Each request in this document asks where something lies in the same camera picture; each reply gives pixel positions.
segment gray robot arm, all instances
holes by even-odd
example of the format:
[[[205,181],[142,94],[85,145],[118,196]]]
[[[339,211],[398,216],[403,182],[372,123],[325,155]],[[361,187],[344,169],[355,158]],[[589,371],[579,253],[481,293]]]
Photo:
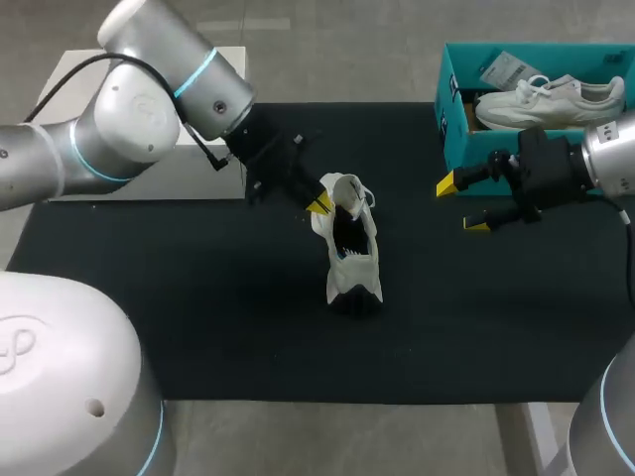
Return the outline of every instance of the gray robot arm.
[[[0,127],[0,210],[110,193],[169,153],[179,131],[168,93],[137,66],[120,63],[81,116]]]
[[[437,196],[467,189],[485,179],[505,179],[513,203],[464,218],[466,229],[496,230],[507,223],[540,221],[543,211],[572,202],[603,200],[635,192],[635,112],[589,126],[581,144],[550,139],[540,128],[518,134],[518,152],[493,151],[486,163],[457,168],[437,185]],[[600,190],[602,194],[589,193]]]
[[[114,191],[168,154],[183,122],[217,170],[226,161],[194,130],[225,140],[247,168],[249,198],[279,187],[303,208],[330,211],[323,185],[300,164],[306,141],[255,111],[251,86],[168,4],[121,1],[98,41],[117,62],[80,117],[0,127],[0,210]]]

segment shoe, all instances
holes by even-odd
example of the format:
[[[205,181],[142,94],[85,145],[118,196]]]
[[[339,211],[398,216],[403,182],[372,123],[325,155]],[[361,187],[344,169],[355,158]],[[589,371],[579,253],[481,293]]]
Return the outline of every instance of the shoe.
[[[375,196],[354,175],[326,174],[320,182],[334,206],[329,215],[311,214],[312,229],[328,245],[326,301],[344,313],[368,314],[384,300],[377,228],[370,213]]]
[[[546,81],[538,87],[539,80]],[[567,129],[611,120],[624,110],[624,79],[586,84],[566,75],[555,81],[536,75],[518,81],[515,91],[491,92],[477,99],[476,118],[489,129]]]

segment shoebox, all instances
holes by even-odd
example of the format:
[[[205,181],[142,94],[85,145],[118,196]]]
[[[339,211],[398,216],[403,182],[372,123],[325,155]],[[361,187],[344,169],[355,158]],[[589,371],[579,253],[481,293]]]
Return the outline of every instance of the shoebox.
[[[511,66],[507,76],[492,81],[491,71],[501,59]],[[444,146],[447,169],[467,167],[487,161],[491,151],[518,152],[518,131],[486,130],[473,113],[474,98],[500,90],[488,82],[506,84],[514,90],[519,78],[538,71],[551,80],[566,74],[582,82],[608,83],[614,76],[624,78],[626,109],[635,107],[635,45],[561,44],[446,44],[442,58],[435,113]],[[504,67],[498,67],[503,74]],[[583,129],[548,131],[550,137],[567,136],[572,144],[582,140]],[[464,194],[506,195],[504,180],[487,180],[472,185]]]

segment table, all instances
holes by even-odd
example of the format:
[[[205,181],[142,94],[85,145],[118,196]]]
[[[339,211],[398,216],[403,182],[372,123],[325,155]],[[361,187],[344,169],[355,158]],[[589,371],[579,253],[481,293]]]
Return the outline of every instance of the table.
[[[168,399],[577,401],[631,335],[609,208],[468,233],[462,214],[504,200],[435,199],[445,169],[431,104],[257,107],[291,132],[321,130],[305,158],[314,174],[358,174],[374,192],[379,315],[329,311],[324,243],[276,197],[39,204],[10,270],[111,296]]]

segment black cable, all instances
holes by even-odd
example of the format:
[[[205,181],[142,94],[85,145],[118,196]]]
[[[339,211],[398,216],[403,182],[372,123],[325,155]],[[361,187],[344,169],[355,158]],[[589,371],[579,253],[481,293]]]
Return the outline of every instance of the black cable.
[[[617,202],[604,195],[589,195],[588,201],[601,201],[615,209],[624,223],[626,230],[626,293],[631,307],[635,309],[635,298],[633,298],[633,227],[630,217],[624,208]]]
[[[172,104],[174,105],[175,110],[177,111],[177,115],[179,116],[181,123],[184,125],[188,133],[191,135],[191,137],[194,139],[196,144],[205,153],[207,158],[212,162],[212,165],[216,169],[215,163],[222,162],[222,161],[219,161],[211,152],[211,150],[202,142],[202,140],[198,138],[193,128],[188,123],[188,117],[186,115],[185,109],[175,97],[175,94],[172,91],[172,88],[170,87],[166,79],[162,77],[161,74],[156,69],[154,69],[151,65],[147,64],[145,61],[134,58],[134,57],[130,57],[128,55],[122,55],[120,53],[103,53],[101,55],[97,55],[96,57],[85,59],[80,64],[75,66],[67,74],[65,74],[64,77],[60,79],[55,86],[53,86],[51,91],[49,91],[49,93],[44,97],[44,99],[42,99],[42,101],[40,101],[40,103],[35,107],[35,109],[31,111],[31,114],[27,116],[24,122],[32,122],[38,116],[38,114],[42,112],[42,110],[46,107],[46,105],[49,104],[51,99],[53,99],[53,96],[55,96],[60,91],[60,89],[62,89],[64,85],[70,81],[70,79],[73,76],[75,76],[82,69],[93,64],[94,62],[98,62],[102,60],[122,60],[126,62],[131,62],[141,67],[146,72],[148,72],[152,77],[154,77],[157,80],[157,82],[161,85],[161,87],[168,93],[168,96],[170,96],[170,100],[172,101]]]

